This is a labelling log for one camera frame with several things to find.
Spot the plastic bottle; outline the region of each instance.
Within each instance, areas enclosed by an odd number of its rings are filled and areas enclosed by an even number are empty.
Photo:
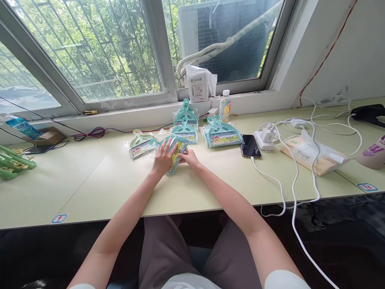
[[[230,90],[223,91],[223,97],[219,105],[219,115],[222,118],[222,122],[229,122],[230,117],[231,98]]]
[[[18,130],[19,132],[33,140],[37,139],[40,135],[42,135],[41,132],[31,126],[27,121],[12,114],[0,113],[0,120],[5,121],[7,125],[13,127],[14,129]]]

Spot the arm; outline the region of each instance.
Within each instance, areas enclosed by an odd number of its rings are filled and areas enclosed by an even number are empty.
[[[154,188],[171,166],[177,146],[168,152],[170,144],[171,138],[158,147],[152,170],[103,229],[68,288],[84,283],[95,289],[107,287],[120,248],[141,217]]]
[[[186,155],[179,156],[191,166],[245,234],[263,287],[268,275],[279,269],[290,271],[303,279],[277,235],[240,193],[204,167],[192,150],[187,149]]]

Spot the cup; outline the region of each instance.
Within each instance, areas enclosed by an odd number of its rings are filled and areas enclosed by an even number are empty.
[[[385,167],[385,135],[380,138],[375,144],[362,152],[357,158],[356,162],[371,168],[382,169]]]

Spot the light green desk surface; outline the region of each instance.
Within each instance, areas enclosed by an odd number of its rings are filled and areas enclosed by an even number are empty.
[[[355,102],[354,107],[384,103],[383,98]],[[317,110],[316,115],[329,113]],[[232,117],[242,134],[253,134],[265,122],[285,120],[290,117],[309,117],[311,110],[283,110]],[[344,122],[347,115],[337,119]],[[317,123],[329,123],[319,120]],[[363,135],[362,150],[376,141],[381,128],[352,120],[352,125]],[[330,128],[344,133],[348,128]],[[283,137],[293,135],[280,127]],[[66,147],[46,154],[36,155],[38,167],[20,177],[0,181],[0,229],[49,224],[57,214],[67,214],[63,222],[89,222],[112,218],[120,206],[133,194],[150,171],[152,164],[143,157],[132,161],[123,142],[132,134],[112,132],[99,139],[71,141]],[[316,130],[316,139],[344,153],[358,146],[357,136],[334,136]],[[26,144],[12,148],[27,147]],[[199,144],[190,145],[199,160],[238,190],[251,204],[276,204],[281,202],[278,184],[260,175],[249,158],[241,156],[238,145],[209,149],[199,132]],[[265,173],[278,178],[284,187],[286,201],[293,201],[291,186],[295,176],[293,160],[281,153],[262,152],[257,166]],[[296,184],[298,200],[315,198],[311,171],[299,165],[300,176]],[[382,171],[367,169],[350,161],[338,172],[317,177],[322,198],[345,197],[364,194],[356,183],[368,182],[385,191]],[[164,176],[156,187],[143,216],[176,214],[220,209],[216,199],[187,164],[178,166],[173,176]]]
[[[278,115],[279,112],[249,114],[234,117],[233,121],[240,133],[252,134],[259,125],[276,120]],[[135,161],[130,159],[122,142],[131,138],[109,134],[100,140],[105,146],[111,147],[112,153],[104,158],[60,211],[60,214],[68,215],[64,223],[110,219],[140,185],[152,164],[144,158]],[[209,149],[199,133],[199,144],[189,147],[205,166],[239,191],[252,205],[276,204],[282,201],[278,184],[260,175],[251,160],[241,156],[239,145]],[[277,149],[274,152],[263,152],[262,159],[256,160],[256,163],[263,172],[282,182],[285,199],[293,201],[293,160]],[[317,183],[324,198],[362,194],[359,188],[336,172],[318,177]],[[298,200],[316,197],[311,172],[302,166],[296,195]],[[143,215],[199,212],[220,208],[202,181],[187,164],[182,164],[173,176],[163,177]]]

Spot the air conditioner pipe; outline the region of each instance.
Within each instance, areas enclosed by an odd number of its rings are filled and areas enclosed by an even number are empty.
[[[189,56],[186,56],[185,58],[181,59],[178,62],[178,65],[176,66],[176,73],[178,74],[178,78],[180,80],[180,84],[184,86],[184,80],[183,75],[186,73],[186,69],[183,68],[181,70],[181,67],[184,63],[190,62],[191,65],[197,65],[201,62],[207,61],[214,56],[218,55],[231,45],[233,45],[235,42],[237,42],[240,38],[245,36],[248,32],[253,30],[256,26],[260,25],[261,23],[265,22],[267,20],[268,16],[271,16],[271,14],[275,14],[279,9],[281,8],[281,5],[283,3],[283,0],[279,1],[277,4],[275,4],[273,7],[271,7],[269,10],[267,10],[265,13],[263,13],[261,16],[256,18],[255,20],[251,21],[249,24],[247,24],[245,27],[243,27],[240,31],[238,31],[236,34],[234,34],[232,37],[227,38],[226,42],[222,43],[214,43],[206,48],[202,49],[199,52],[196,52],[194,54],[191,54]]]

